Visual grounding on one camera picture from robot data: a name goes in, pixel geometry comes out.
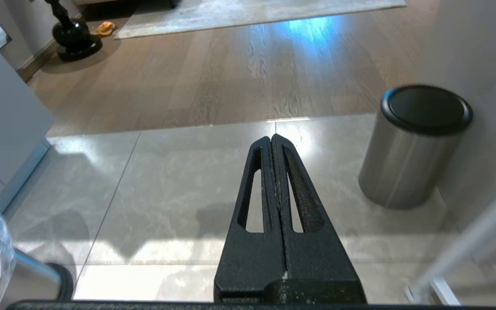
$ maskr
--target black lid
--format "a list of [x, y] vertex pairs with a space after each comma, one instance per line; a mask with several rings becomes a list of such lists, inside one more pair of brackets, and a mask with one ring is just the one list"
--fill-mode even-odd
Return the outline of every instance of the black lid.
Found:
[[388, 90], [380, 109], [394, 126], [420, 135], [452, 135], [472, 121], [472, 108], [463, 98], [428, 85]]

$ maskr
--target tile floor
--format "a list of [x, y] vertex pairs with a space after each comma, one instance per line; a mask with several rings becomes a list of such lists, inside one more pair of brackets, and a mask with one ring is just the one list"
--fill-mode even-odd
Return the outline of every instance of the tile floor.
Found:
[[[369, 302], [404, 304], [459, 232], [437, 192], [409, 211], [363, 196], [373, 125], [358, 115], [54, 138], [4, 216], [16, 247], [69, 267], [75, 299], [211, 301], [248, 148], [277, 132], [296, 145]], [[496, 305], [496, 263], [447, 280], [463, 304]]]

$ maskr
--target gray rug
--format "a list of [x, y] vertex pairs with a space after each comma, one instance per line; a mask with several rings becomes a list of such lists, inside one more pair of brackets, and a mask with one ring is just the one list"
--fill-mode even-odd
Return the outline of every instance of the gray rug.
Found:
[[116, 39], [405, 6], [404, 0], [144, 0]]

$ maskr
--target blue light spot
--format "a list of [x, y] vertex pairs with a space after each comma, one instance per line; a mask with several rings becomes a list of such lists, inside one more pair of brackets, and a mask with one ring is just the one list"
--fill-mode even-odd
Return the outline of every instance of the blue light spot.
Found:
[[292, 36], [307, 39], [315, 43], [327, 41], [334, 32], [332, 17], [290, 20], [284, 22], [284, 28]]

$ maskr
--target black sculpture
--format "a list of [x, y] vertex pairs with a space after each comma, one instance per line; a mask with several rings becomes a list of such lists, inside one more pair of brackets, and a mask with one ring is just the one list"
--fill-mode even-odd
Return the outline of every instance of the black sculpture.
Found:
[[101, 49], [101, 39], [89, 33], [87, 24], [69, 18], [67, 10], [59, 0], [45, 0], [45, 2], [51, 4], [53, 15], [59, 20], [53, 26], [53, 38], [60, 44], [57, 55], [63, 61], [83, 59]]

